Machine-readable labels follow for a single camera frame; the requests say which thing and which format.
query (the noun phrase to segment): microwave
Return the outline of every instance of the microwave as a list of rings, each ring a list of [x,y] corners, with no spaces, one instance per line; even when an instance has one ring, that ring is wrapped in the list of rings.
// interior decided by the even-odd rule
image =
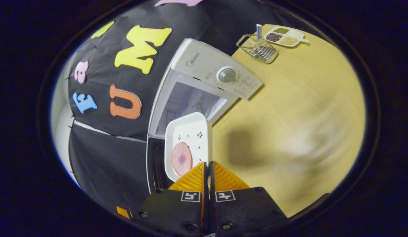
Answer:
[[[164,168],[167,125],[199,112],[213,125],[238,99],[249,99],[262,81],[222,51],[185,39],[170,61],[151,110],[147,135],[150,192],[173,184]]]

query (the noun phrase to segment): wooden table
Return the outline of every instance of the wooden table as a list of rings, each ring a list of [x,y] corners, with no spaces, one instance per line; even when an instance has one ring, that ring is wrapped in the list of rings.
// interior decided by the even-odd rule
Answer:
[[[262,35],[276,25],[264,25]],[[263,186],[290,217],[333,191],[352,167],[365,131],[357,75],[342,52],[305,33],[309,44],[273,44],[265,64],[232,57],[263,82],[213,127],[213,159],[251,187]]]

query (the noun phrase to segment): midea logo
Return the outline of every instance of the midea logo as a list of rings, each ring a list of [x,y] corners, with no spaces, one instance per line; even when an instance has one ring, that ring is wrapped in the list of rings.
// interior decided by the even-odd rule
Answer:
[[[191,60],[189,60],[189,61],[186,62],[186,65],[187,65],[187,66],[193,66],[195,60],[197,60],[197,58],[198,58],[199,55],[200,55],[200,54],[196,54]]]

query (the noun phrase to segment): white plate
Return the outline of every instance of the white plate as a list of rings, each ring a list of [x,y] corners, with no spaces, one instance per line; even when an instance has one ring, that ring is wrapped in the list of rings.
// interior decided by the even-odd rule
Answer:
[[[213,128],[204,115],[195,112],[173,120],[167,125],[164,144],[164,169],[167,177],[176,182],[180,176],[173,168],[172,152],[184,142],[192,155],[192,167],[213,160]]]
[[[274,32],[276,29],[279,29],[279,28],[287,29],[288,32],[287,32],[287,33],[284,33],[284,34],[278,33],[278,32]],[[268,40],[268,39],[267,39],[267,36],[268,36],[270,33],[275,33],[275,34],[277,34],[277,35],[280,35],[281,38],[280,38],[278,41],[276,41],[276,42],[271,41],[271,40]],[[305,36],[305,35],[304,35],[302,32],[298,31],[298,30],[294,30],[294,29],[287,28],[287,27],[282,27],[282,26],[281,26],[281,27],[280,27],[280,26],[276,26],[276,27],[274,27],[273,29],[271,29],[269,32],[267,32],[267,33],[265,34],[264,39],[265,39],[266,41],[268,41],[268,42],[273,42],[273,43],[276,43],[276,44],[279,44],[279,45],[283,45],[283,46],[286,46],[286,47],[294,47],[294,46],[296,46],[297,44],[299,44],[299,42],[308,42],[307,39],[304,39],[304,38],[303,38],[304,36]],[[282,44],[282,40],[284,40],[285,37],[290,37],[290,38],[293,38],[293,39],[297,39],[297,42],[294,43],[293,45]]]

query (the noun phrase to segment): ham slice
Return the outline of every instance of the ham slice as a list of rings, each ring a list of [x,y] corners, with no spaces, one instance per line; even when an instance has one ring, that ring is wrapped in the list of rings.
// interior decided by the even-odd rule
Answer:
[[[179,176],[192,169],[192,155],[186,143],[178,143],[172,152],[173,168]]]

